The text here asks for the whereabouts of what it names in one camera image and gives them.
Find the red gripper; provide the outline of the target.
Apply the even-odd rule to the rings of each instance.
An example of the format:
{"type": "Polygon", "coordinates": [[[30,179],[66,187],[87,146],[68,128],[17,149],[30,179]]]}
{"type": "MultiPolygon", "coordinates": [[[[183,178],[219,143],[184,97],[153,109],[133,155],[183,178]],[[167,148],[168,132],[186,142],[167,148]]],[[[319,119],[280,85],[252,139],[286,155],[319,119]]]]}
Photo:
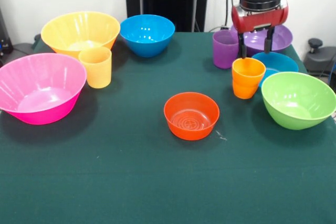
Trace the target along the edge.
{"type": "Polygon", "coordinates": [[[241,6],[233,6],[232,21],[238,35],[238,56],[242,59],[247,57],[247,48],[244,41],[244,34],[258,29],[266,28],[264,52],[272,51],[272,41],[275,26],[283,24],[288,18],[288,2],[280,0],[280,4],[273,9],[256,12],[245,10],[241,6]]]}

